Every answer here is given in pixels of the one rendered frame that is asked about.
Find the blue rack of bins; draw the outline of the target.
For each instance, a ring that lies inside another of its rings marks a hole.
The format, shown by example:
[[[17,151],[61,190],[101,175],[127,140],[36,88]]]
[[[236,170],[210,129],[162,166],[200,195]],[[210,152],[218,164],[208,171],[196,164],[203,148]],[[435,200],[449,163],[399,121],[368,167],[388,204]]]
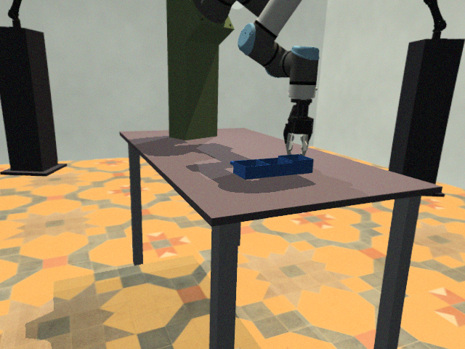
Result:
[[[234,172],[244,180],[285,175],[312,173],[313,161],[309,157],[294,154],[271,159],[235,161]]]

